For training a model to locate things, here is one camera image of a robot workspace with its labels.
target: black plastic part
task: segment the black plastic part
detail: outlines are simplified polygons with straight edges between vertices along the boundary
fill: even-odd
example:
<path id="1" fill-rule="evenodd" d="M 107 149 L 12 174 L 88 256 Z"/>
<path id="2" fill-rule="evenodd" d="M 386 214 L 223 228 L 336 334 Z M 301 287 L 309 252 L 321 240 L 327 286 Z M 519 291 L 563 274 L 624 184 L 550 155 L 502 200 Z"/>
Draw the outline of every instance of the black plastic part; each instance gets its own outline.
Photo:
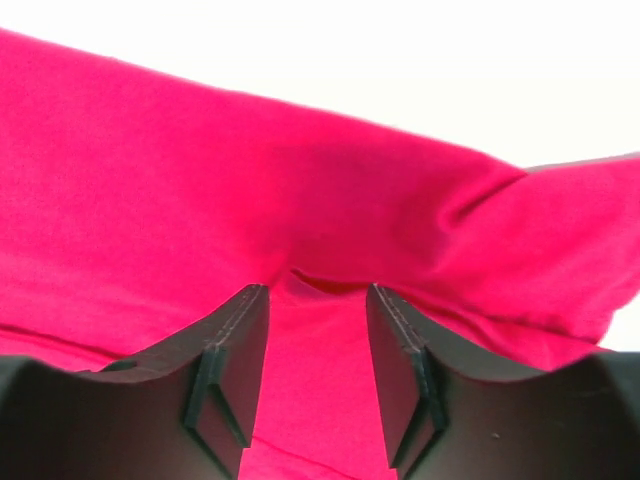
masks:
<path id="1" fill-rule="evenodd" d="M 237 478 L 268 331 L 266 287 L 101 372 L 0 357 L 0 479 Z"/>
<path id="2" fill-rule="evenodd" d="M 640 354 L 594 354 L 544 373 L 468 342 L 386 288 L 370 288 L 367 316 L 399 478 L 640 479 Z"/>

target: white surface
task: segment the white surface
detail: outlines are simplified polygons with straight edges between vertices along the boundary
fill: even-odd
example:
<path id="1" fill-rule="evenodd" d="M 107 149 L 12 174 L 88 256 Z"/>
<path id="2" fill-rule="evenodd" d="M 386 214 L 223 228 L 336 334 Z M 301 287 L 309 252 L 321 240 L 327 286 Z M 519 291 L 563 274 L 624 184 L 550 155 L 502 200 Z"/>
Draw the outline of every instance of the white surface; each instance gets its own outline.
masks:
<path id="1" fill-rule="evenodd" d="M 0 0 L 0 27 L 530 167 L 640 151 L 638 9 L 635 0 Z M 616 314 L 603 345 L 640 351 L 640 299 Z"/>

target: cloth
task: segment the cloth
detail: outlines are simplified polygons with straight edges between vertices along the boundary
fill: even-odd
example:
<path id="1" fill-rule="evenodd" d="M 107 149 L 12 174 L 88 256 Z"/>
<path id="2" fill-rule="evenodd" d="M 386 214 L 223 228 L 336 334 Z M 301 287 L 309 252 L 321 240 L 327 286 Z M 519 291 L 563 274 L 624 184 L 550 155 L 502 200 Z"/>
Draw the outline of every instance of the cloth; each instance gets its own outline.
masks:
<path id="1" fill-rule="evenodd" d="M 499 354 L 593 351 L 640 286 L 640 157 L 526 172 L 0 32 L 0 352 L 97 369 L 272 287 L 243 479 L 391 479 L 364 290 Z"/>

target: red fabric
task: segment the red fabric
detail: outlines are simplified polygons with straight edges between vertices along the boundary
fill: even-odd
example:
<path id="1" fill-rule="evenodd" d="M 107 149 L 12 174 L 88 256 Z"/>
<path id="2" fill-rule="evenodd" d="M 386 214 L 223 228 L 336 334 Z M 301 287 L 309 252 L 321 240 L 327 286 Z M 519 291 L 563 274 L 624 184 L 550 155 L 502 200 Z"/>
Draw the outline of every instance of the red fabric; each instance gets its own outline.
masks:
<path id="1" fill-rule="evenodd" d="M 640 285 L 640 158 L 473 150 L 0 32 L 0 351 L 97 368 L 273 287 L 245 479 L 385 479 L 364 288 L 545 369 Z"/>

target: red garment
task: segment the red garment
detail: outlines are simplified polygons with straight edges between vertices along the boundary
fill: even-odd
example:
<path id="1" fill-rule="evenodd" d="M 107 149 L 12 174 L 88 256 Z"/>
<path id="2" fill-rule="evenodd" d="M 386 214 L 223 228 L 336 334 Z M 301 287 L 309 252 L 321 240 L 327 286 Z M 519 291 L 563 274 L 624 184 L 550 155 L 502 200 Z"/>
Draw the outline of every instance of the red garment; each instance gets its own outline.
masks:
<path id="1" fill-rule="evenodd" d="M 0 351 L 98 368 L 273 287 L 244 479 L 385 479 L 364 288 L 551 369 L 640 286 L 640 158 L 527 173 L 0 32 Z"/>

